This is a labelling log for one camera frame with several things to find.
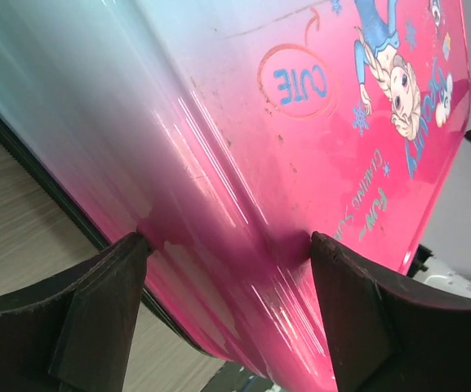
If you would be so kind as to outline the pink and teal children's suitcase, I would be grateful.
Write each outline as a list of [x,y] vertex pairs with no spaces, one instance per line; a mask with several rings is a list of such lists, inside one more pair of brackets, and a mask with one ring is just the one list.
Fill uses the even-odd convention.
[[203,350],[336,388],[315,231],[405,273],[469,116],[459,1],[0,1],[0,118]]

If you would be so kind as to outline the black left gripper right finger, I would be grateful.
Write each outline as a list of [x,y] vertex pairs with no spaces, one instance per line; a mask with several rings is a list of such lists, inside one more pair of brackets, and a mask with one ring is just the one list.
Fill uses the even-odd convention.
[[340,391],[471,391],[471,298],[314,232],[310,260]]

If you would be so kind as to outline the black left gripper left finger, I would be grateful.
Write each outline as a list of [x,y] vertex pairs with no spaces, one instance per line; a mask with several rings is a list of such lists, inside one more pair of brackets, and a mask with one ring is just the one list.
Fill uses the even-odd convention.
[[0,391],[120,391],[151,253],[130,233],[0,296]]

